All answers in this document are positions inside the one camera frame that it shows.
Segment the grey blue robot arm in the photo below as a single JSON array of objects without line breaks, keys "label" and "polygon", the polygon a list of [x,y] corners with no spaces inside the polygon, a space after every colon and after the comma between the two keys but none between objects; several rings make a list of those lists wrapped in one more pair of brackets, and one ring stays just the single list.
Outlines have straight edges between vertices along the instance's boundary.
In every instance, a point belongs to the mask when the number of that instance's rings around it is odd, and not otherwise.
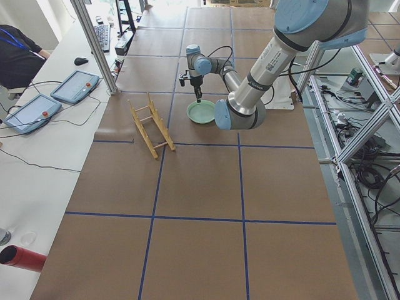
[{"label": "grey blue robot arm", "polygon": [[279,1],[273,37],[245,79],[239,78],[230,61],[207,57],[198,45],[191,44],[186,48],[187,70],[179,75],[179,82],[188,80],[200,100],[204,75],[220,75],[229,95],[215,105],[218,128],[256,128],[266,116],[262,96],[296,54],[307,51],[314,41],[323,49],[361,43],[366,38],[368,15],[369,1]]}]

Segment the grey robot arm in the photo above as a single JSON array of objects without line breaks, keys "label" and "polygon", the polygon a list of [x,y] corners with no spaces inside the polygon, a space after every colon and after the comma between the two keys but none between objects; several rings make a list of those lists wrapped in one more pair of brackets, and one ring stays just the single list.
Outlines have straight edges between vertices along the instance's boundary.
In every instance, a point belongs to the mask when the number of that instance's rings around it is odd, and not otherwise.
[{"label": "grey robot arm", "polygon": [[371,53],[369,57],[379,74],[399,75],[399,45],[390,53]]}]

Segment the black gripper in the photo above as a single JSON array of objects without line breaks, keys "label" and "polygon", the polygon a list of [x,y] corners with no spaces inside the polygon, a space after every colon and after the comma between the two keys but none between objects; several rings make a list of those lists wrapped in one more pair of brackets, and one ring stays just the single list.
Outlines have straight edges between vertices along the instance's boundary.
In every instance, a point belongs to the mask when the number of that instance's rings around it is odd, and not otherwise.
[{"label": "black gripper", "polygon": [[197,103],[200,103],[203,96],[201,91],[201,85],[203,84],[203,76],[191,76],[190,84],[194,88],[194,93],[196,95]]}]

